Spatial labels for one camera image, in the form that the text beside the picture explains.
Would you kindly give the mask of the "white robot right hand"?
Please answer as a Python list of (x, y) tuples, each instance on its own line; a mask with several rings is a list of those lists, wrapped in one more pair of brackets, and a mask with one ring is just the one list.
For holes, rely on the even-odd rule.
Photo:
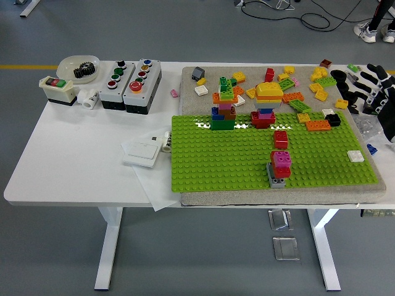
[(360, 75), (363, 81), (371, 82), (375, 88), (358, 80), (354, 86), (362, 92), (356, 91), (355, 94), (365, 101), (368, 113), (377, 114), (386, 138), (394, 143), (394, 77), (388, 74), (381, 65), (367, 64), (367, 68), (375, 76), (364, 71)]

